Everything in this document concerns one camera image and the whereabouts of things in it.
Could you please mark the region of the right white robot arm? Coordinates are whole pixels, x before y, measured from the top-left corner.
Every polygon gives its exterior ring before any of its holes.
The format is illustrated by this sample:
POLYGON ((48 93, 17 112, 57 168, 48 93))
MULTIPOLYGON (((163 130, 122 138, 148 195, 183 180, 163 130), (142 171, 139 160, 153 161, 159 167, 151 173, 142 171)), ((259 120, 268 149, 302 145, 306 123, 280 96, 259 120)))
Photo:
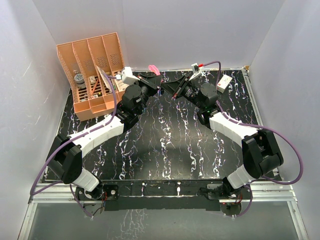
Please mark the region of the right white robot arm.
POLYGON ((217 103, 218 94, 213 84, 199 84, 183 76, 161 83, 161 88, 174 99, 184 97, 198 107, 197 118, 202 125, 223 134, 242 149, 243 164, 225 177, 222 185, 213 189, 213 193, 233 199, 240 194, 244 185, 283 164, 284 159, 274 133, 242 125, 225 115, 217 103))

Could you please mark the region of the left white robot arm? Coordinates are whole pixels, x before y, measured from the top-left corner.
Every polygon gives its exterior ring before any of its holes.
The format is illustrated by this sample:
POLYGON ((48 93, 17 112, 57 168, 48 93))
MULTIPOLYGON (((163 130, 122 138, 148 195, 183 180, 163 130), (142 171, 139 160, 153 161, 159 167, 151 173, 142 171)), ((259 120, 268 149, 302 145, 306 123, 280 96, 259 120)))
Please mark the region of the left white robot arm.
POLYGON ((66 185, 74 184, 84 190, 92 200, 103 195, 103 183, 83 167, 83 157, 109 139, 126 133, 143 114, 149 97, 161 87, 162 76, 138 75, 129 85, 115 113, 97 124, 70 136, 58 134, 48 155, 48 168, 66 185))

